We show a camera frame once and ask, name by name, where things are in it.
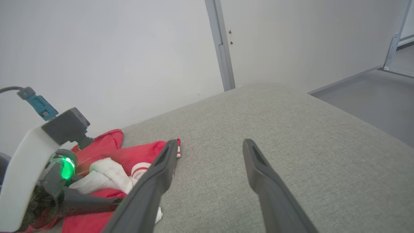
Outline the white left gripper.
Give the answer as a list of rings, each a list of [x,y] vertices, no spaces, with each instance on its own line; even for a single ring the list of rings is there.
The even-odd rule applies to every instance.
[[[79,132],[60,129],[46,132],[42,127],[29,130],[12,156],[0,191],[0,232],[21,227],[32,193],[51,156],[62,144],[76,141]],[[65,187],[61,217],[115,211],[123,198],[103,198]]]

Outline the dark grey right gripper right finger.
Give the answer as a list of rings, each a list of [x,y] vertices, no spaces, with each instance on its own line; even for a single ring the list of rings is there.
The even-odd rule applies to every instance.
[[[267,233],[318,233],[294,195],[252,139],[243,141],[247,179],[258,195]]]

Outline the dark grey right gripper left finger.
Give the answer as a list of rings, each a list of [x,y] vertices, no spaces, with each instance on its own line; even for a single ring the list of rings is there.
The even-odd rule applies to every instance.
[[[177,154],[178,140],[169,140],[101,233],[153,233],[161,198],[174,177]]]

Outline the red and white jersey garment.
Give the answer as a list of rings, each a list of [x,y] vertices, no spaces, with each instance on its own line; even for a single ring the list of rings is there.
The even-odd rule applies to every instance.
[[[73,167],[75,163],[69,156],[58,155],[58,158],[66,160],[63,163],[64,173],[81,177],[80,181],[75,181],[69,187],[96,197],[126,197],[167,142],[155,141],[123,149],[122,143],[123,132],[115,129],[96,137],[86,149],[80,150],[78,145],[74,146],[70,152],[77,159],[76,167]],[[100,233],[112,215],[113,211],[65,217],[62,233]],[[53,218],[38,229],[49,230],[60,219],[61,217]],[[37,227],[28,227],[23,232],[32,233],[35,229]]]

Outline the grey metal post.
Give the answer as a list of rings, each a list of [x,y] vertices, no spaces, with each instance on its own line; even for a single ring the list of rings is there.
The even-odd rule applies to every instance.
[[[223,89],[226,92],[236,88],[229,50],[230,40],[227,38],[227,35],[230,33],[225,27],[221,1],[204,0],[204,2],[209,18],[213,44],[216,50]]]

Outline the grey metal frame bracket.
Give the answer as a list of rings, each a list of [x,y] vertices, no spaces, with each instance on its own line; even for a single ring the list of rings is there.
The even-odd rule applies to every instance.
[[[396,51],[397,51],[397,48],[398,48],[398,44],[399,44],[400,39],[401,39],[401,34],[403,32],[403,29],[404,29],[404,26],[405,26],[405,22],[406,22],[406,19],[408,17],[408,14],[409,14],[409,10],[410,10],[411,4],[412,4],[412,0],[409,0],[408,1],[408,6],[407,6],[407,8],[405,10],[405,15],[404,15],[404,18],[403,18],[403,21],[402,21],[402,25],[400,27],[400,30],[399,30],[398,33],[396,33],[392,37],[392,40],[391,40],[391,43],[390,43],[390,46],[389,46],[389,50],[388,50],[388,53],[387,53],[387,57],[386,57],[385,63],[378,70],[379,71],[383,71],[383,72],[387,72],[387,73],[390,73],[390,74],[399,75],[399,76],[403,76],[403,77],[406,77],[406,78],[414,79],[414,72],[408,72],[408,71],[404,71],[404,70],[401,70],[401,69],[396,69],[396,68],[392,68],[391,67],[392,61],[393,61],[393,59],[394,59],[394,57],[396,55]]]

